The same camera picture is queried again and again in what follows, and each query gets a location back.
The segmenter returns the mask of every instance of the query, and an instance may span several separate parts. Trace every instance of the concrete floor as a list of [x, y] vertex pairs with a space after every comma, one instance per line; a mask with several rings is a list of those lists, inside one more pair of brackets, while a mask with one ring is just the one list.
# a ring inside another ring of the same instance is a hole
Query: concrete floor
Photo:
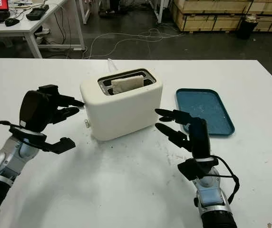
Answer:
[[[157, 25], [152, 10], [143, 6], [138, 6], [122, 16], [102, 19], [98, 16], [97, 5], [94, 5], [88, 24], [82, 26], [82, 31], [88, 47], [84, 57], [89, 56], [93, 40], [101, 34], [142, 33], [142, 35], [163, 37], [169, 37], [168, 34], [172, 36], [181, 34], [167, 13], [163, 23]], [[163, 38], [158, 42], [156, 42], [158, 38], [109, 34], [95, 40], [92, 56], [106, 55], [114, 49], [117, 42], [132, 38], [137, 40], [122, 41], [111, 54], [104, 57], [91, 57], [91, 59], [257, 59], [272, 74], [272, 34], [263, 33], [254, 33], [248, 40], [238, 39], [234, 33], [185, 33], [179, 37]], [[77, 41], [77, 37], [72, 36], [72, 43]], [[0, 43], [0, 57], [32, 58], [25, 41], [18, 38], [14, 39], [13, 43], [12, 47], [4, 47]], [[67, 51], [42, 51], [43, 57], [61, 54], [66, 55]], [[82, 58], [82, 52], [70, 51], [69, 56]]]

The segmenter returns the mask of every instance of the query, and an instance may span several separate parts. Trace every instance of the toaster slot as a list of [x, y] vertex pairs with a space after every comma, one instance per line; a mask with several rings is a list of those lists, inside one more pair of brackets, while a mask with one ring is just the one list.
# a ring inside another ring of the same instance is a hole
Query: toaster slot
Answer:
[[103, 77], [98, 80], [99, 87], [102, 92], [107, 95], [114, 95], [111, 81], [119, 78], [128, 78], [133, 76], [142, 75], [144, 77], [144, 86], [151, 85], [156, 82], [156, 79], [145, 69], [137, 69], [128, 72], [124, 72], [117, 75]]

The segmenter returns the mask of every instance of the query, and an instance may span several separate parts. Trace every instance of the blue tray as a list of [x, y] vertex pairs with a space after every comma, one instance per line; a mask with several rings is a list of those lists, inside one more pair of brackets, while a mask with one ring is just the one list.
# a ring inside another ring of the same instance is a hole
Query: blue tray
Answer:
[[176, 98], [179, 110], [207, 121], [209, 135], [228, 136], [234, 132], [234, 125], [214, 90], [179, 89]]

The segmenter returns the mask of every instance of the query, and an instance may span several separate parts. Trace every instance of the robotic arm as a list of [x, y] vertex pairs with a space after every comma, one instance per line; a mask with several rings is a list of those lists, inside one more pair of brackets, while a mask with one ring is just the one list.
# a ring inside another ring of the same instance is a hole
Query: robotic arm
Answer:
[[73, 97], [60, 95], [56, 85], [45, 85], [25, 94], [19, 114], [20, 125], [0, 121], [0, 124], [9, 125], [12, 133], [0, 150], [0, 206], [16, 177], [39, 149], [60, 154], [75, 147], [70, 138], [49, 144], [45, 142], [47, 136], [40, 132], [47, 124], [59, 123], [78, 113], [83, 106]]
[[[194, 204], [199, 209], [204, 228], [237, 228], [229, 204], [232, 202], [240, 184], [227, 163], [220, 157], [210, 154], [210, 142], [207, 123], [204, 119], [191, 117], [189, 113], [178, 110], [155, 110], [163, 116], [159, 120], [169, 122], [175, 120], [178, 124], [189, 125], [189, 140], [181, 131], [156, 123], [156, 128], [168, 136], [169, 141], [178, 147], [184, 147], [192, 153], [193, 158], [178, 165], [179, 171], [197, 188]], [[215, 166], [222, 161], [231, 176], [219, 175]], [[233, 178], [235, 188], [227, 199], [220, 188], [221, 177]]]

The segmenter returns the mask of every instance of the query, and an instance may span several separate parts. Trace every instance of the white toaster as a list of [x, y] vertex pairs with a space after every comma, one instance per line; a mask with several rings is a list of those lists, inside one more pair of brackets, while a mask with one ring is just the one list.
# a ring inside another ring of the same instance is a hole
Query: white toaster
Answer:
[[[111, 80], [138, 75], [144, 77], [143, 87], [113, 94]], [[86, 79], [80, 90], [92, 135], [105, 141], [155, 124], [162, 89], [162, 81], [146, 69]]]

